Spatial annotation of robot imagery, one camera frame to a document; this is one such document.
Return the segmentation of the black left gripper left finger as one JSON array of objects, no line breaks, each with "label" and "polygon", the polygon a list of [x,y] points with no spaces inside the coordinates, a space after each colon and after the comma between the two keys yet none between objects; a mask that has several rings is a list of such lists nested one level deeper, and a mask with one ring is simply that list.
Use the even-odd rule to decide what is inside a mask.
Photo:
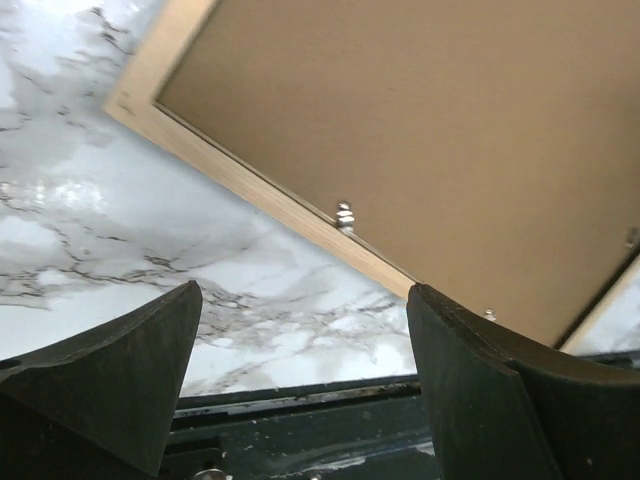
[{"label": "black left gripper left finger", "polygon": [[154,479],[198,329],[189,281],[1,363],[4,479]]}]

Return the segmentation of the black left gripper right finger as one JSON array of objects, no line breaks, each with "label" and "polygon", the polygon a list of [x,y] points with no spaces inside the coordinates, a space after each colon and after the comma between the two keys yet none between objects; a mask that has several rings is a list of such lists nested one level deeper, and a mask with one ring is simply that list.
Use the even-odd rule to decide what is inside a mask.
[{"label": "black left gripper right finger", "polygon": [[486,320],[428,285],[407,317],[445,479],[635,479],[639,374]]}]

